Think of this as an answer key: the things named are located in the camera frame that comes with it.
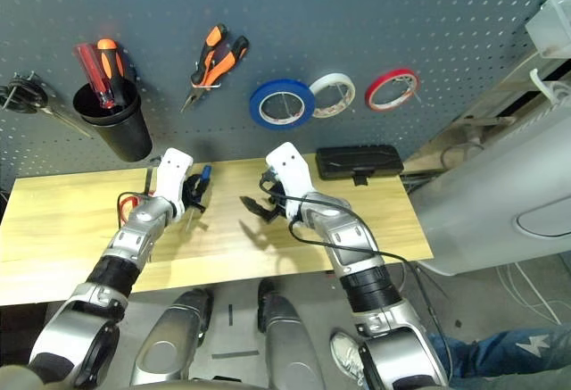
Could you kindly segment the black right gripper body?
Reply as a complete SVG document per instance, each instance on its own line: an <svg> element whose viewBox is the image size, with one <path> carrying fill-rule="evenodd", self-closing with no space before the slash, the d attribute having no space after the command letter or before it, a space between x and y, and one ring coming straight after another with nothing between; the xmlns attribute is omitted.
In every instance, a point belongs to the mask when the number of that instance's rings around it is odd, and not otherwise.
<svg viewBox="0 0 571 390"><path fill-rule="evenodd" d="M260 179L260 189L269 196L268 201L279 210L279 216L286 217L286 193L283 184L276 179L272 170L262 173Z"/></svg>

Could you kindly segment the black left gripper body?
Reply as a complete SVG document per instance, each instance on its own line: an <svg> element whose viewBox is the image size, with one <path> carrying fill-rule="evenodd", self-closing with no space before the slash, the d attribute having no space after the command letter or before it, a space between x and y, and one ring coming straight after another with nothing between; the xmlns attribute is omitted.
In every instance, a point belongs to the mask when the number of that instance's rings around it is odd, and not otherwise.
<svg viewBox="0 0 571 390"><path fill-rule="evenodd" d="M198 182L199 182L199 175L193 174L189 176L183 183L181 198L183 205L187 210L191 208L198 209L199 202L195 200L195 193L194 193Z"/></svg>

